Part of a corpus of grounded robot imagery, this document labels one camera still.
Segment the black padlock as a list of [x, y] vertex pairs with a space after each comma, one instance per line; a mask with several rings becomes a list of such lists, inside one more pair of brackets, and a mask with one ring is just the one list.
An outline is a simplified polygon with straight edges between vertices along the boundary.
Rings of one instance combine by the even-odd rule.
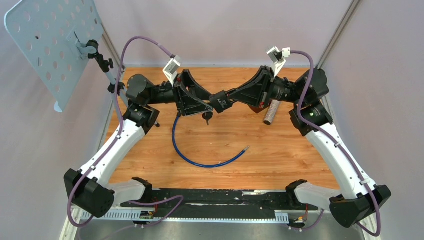
[[228, 110], [233, 106], [233, 103], [228, 97], [228, 94], [222, 90], [216, 94], [212, 94], [209, 97], [210, 105], [215, 109], [215, 111], [220, 114], [225, 110]]

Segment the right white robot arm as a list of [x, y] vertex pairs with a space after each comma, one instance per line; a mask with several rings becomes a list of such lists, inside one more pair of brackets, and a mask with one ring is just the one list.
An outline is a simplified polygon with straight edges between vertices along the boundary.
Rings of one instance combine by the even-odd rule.
[[319, 152], [334, 175], [339, 189], [330, 189], [300, 179], [286, 187], [286, 204], [292, 209], [312, 205], [331, 212], [343, 227], [350, 228], [376, 214], [391, 197], [386, 185], [378, 185], [359, 166], [341, 139], [330, 114], [321, 103], [329, 92], [326, 73], [306, 71], [292, 82], [261, 66], [255, 76], [226, 93], [229, 100], [265, 108], [272, 100], [293, 104], [293, 126]]

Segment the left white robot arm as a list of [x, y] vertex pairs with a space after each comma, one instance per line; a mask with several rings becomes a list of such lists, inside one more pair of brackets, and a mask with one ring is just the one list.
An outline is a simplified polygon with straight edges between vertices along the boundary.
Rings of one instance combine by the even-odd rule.
[[175, 103], [183, 116], [212, 112], [213, 94], [198, 84], [188, 69], [173, 73], [169, 80], [154, 84], [142, 74], [127, 81], [128, 108], [119, 116], [119, 125], [102, 148], [78, 170], [64, 175], [68, 197], [67, 214], [71, 207], [85, 210], [91, 216], [103, 217], [114, 205], [135, 201], [149, 206], [153, 193], [142, 179], [110, 184], [110, 178], [130, 150], [158, 124], [160, 111], [152, 105]]

